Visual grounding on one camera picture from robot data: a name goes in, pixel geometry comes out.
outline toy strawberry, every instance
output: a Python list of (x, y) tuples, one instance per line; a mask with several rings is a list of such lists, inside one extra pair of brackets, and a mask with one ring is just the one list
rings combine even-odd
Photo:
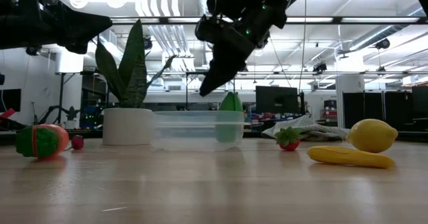
[(302, 132), (299, 128), (292, 128), (291, 126), (287, 129), (282, 128), (278, 133), (275, 134), (276, 144), (278, 144), (281, 149), (286, 151), (295, 150), (299, 144)]

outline table surface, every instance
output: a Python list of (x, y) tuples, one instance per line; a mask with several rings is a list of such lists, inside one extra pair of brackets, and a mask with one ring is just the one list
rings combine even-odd
[(0, 147), (0, 223), (428, 223), (428, 144), (397, 142), (391, 170), (317, 164), (245, 139), (226, 152), (102, 146), (51, 161)]

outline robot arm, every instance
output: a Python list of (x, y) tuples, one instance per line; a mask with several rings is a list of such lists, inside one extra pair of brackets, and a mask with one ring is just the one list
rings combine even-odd
[[(213, 59), (200, 89), (206, 96), (245, 68), (255, 48), (263, 48), (275, 25), (286, 24), (286, 9), (296, 0), (207, 0), (212, 17), (203, 16), (195, 30), (201, 41), (212, 43)], [(228, 22), (226, 16), (233, 20)]]
[(109, 17), (79, 13), (60, 0), (0, 0), (0, 49), (27, 47), (37, 55), (42, 45), (57, 43), (85, 54), (88, 42), (111, 26)]

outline yellow lemon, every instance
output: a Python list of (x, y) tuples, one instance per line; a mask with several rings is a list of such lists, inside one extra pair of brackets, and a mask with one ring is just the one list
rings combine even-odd
[(380, 153), (388, 150), (398, 135), (397, 130), (385, 122), (366, 119), (350, 129), (346, 141), (359, 150)]

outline clear plastic container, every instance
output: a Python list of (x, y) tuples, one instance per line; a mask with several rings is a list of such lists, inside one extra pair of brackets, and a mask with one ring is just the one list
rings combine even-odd
[(242, 141), (243, 112), (174, 111), (154, 112), (151, 140), (165, 150), (222, 151)]

